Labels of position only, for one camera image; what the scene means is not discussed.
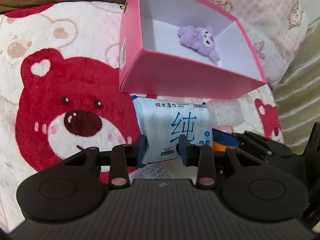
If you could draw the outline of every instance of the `brown bear nose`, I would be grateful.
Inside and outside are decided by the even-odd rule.
[[[26,52],[26,48],[18,42],[13,42],[8,47],[8,55],[12,58],[22,57]]]
[[[102,121],[92,112],[72,110],[65,114],[64,126],[74,135],[90,137],[101,130]]]

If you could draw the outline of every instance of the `beige bear nose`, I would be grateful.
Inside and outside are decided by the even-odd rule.
[[[22,57],[26,52],[26,48],[18,42],[13,42],[8,47],[8,55],[12,58]]]

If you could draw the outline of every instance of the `clear plastic package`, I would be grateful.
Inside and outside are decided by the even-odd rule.
[[[238,100],[213,99],[207,102],[213,128],[238,125],[244,122]]]

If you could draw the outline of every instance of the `beige curtain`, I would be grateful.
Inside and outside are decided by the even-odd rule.
[[[284,142],[302,154],[312,126],[320,122],[320,18],[308,28],[295,59],[274,89]]]

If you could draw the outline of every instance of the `ribbed black surface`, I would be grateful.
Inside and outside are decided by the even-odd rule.
[[[308,240],[314,234],[298,220],[261,224],[237,217],[214,192],[198,190],[187,179],[136,179],[127,189],[111,191],[86,217],[56,225],[27,220],[10,236],[15,240]]]

